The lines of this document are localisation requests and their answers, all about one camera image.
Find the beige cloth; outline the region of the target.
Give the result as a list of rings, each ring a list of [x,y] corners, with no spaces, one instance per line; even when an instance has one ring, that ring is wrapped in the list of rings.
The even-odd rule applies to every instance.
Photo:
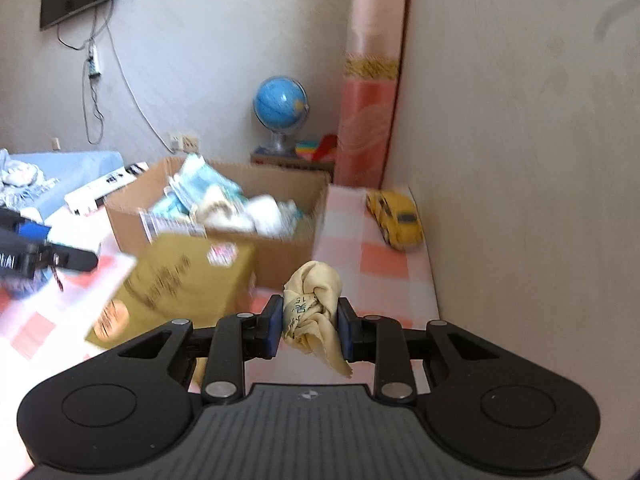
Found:
[[[346,378],[346,362],[337,331],[337,307],[343,283],[332,266],[304,263],[283,287],[282,339],[292,348],[312,354]]]

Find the white sock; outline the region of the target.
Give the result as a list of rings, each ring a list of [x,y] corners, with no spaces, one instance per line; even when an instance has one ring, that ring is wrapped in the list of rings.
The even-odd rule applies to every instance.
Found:
[[[250,198],[244,204],[244,214],[253,221],[258,235],[271,238],[292,237],[304,218],[294,200],[278,202],[270,195]]]

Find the cream knitted scrunchie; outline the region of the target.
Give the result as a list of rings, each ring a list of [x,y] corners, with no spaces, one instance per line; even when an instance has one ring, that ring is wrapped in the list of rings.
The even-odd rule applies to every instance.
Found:
[[[211,185],[191,208],[194,223],[219,231],[253,232],[254,221],[245,212],[245,198],[228,188]]]

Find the blue face mask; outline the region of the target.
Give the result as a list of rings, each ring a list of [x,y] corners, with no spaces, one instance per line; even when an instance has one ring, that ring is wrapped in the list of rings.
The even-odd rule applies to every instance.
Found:
[[[164,196],[151,214],[186,221],[203,219],[216,208],[231,216],[245,202],[242,188],[215,170],[201,155],[186,156],[180,170],[169,176]]]

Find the clear jar white lid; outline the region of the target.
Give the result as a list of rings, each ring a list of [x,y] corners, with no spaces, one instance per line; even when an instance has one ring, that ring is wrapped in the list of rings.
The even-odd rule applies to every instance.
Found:
[[[51,278],[52,271],[50,269],[37,270],[33,278],[2,276],[1,287],[12,299],[23,300],[43,289],[51,281]]]

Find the black white small box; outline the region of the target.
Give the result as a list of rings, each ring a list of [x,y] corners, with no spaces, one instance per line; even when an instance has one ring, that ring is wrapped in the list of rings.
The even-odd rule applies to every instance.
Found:
[[[104,174],[104,176],[66,194],[64,197],[66,206],[73,214],[88,216],[104,205],[107,196],[126,188],[149,168],[147,162],[136,162]]]

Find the yellow tissue pack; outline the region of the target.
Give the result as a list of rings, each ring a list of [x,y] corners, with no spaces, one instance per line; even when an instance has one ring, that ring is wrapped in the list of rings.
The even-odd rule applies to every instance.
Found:
[[[113,348],[175,318],[213,326],[250,305],[255,260],[247,242],[162,234],[107,301],[86,341]]]

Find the checkered tablecloth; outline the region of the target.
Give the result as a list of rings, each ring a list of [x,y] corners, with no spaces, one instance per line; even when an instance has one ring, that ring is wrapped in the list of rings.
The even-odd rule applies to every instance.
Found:
[[[438,318],[430,258],[426,247],[395,252],[382,241],[366,211],[363,190],[334,186],[314,258],[341,275],[343,294],[359,314],[396,318],[422,328]],[[76,216],[65,208],[47,218],[57,229],[70,228],[99,247],[100,264],[90,274],[62,274],[35,295],[1,297],[1,475],[18,479],[32,461],[16,429],[16,411],[43,379],[100,353],[85,340],[107,300],[136,260],[119,251],[105,210]]]

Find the cardboard box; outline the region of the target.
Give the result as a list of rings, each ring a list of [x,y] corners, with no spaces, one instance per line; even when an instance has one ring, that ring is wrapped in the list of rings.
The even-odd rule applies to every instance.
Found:
[[[322,171],[269,165],[232,164],[212,160],[209,165],[237,183],[249,198],[270,195],[279,202],[292,200],[303,213],[295,234],[272,238],[252,233],[221,231],[189,221],[168,220],[151,214],[168,187],[168,179],[182,166],[179,157],[166,157],[130,185],[107,196],[104,207],[119,249],[139,257],[155,237],[155,229],[177,234],[208,236],[247,242],[255,248],[256,284],[280,289],[303,263],[312,259],[326,212],[330,176]]]

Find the yellow toy car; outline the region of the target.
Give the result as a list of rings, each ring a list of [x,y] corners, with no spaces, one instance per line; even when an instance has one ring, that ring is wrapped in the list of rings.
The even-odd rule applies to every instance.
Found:
[[[395,191],[367,192],[367,211],[374,218],[386,245],[405,252],[423,242],[423,230],[412,199]]]

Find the hanging power strip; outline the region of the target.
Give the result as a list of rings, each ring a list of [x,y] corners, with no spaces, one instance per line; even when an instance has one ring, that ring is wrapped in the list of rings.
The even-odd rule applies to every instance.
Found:
[[[98,49],[96,43],[91,41],[88,45],[88,78],[90,80],[98,80],[102,76],[101,64],[98,55]]]

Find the colourful toy stack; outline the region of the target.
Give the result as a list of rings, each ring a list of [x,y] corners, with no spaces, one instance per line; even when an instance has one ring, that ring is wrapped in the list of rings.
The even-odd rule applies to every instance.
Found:
[[[328,133],[318,141],[300,141],[295,145],[295,154],[307,162],[335,162],[337,135]]]

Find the blue desk globe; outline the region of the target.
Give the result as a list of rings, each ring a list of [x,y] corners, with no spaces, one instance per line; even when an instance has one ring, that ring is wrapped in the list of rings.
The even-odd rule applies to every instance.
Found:
[[[274,76],[264,80],[253,100],[254,115],[270,132],[269,153],[294,155],[299,130],[310,113],[307,92],[296,79]]]

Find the orange patterned curtain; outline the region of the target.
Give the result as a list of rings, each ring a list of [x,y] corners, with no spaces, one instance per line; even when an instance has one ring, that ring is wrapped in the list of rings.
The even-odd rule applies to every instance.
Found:
[[[407,0],[352,0],[334,182],[381,185],[399,87]]]

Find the wall power socket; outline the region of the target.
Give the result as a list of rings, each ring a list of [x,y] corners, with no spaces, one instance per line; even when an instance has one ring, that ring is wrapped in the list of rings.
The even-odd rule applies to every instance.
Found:
[[[171,133],[169,146],[173,153],[198,154],[200,152],[200,138],[192,133]]]

